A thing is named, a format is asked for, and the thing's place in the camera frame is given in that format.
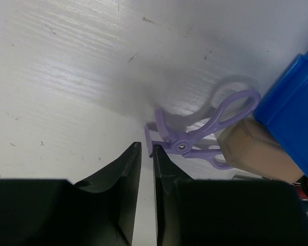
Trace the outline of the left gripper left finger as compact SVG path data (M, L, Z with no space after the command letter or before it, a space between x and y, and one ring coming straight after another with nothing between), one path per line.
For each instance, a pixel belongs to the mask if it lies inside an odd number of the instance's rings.
M77 183L0 178L0 245L131 245L141 159L134 142Z

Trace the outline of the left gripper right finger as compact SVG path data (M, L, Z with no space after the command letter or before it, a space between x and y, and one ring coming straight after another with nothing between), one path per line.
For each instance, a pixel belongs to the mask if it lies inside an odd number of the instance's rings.
M158 245L308 245L308 216L282 181L193 179L153 148Z

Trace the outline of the purple eyelash curler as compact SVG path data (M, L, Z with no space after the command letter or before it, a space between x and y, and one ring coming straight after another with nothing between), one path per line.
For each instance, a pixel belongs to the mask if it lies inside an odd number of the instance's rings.
M233 117L221 121L220 118L225 109L235 101L248 99L248 105L238 114ZM221 149L194 149L195 144L198 144L204 137L218 132L222 129L230 127L245 117L249 116L257 107L261 100L261 95L254 89L247 89L236 92L228 96L222 103L219 104L214 111L210 120L201 128L190 132L175 131L168 126L165 120L163 109L155 110L155 123L161 141L152 140L150 135L149 124L144 127L145 140L148 149L148 156L153 157L154 145L160 145L167 154L181 155L188 159L203 159L208 161L217 170L230 170L233 167L225 162L215 159L217 155L221 155Z

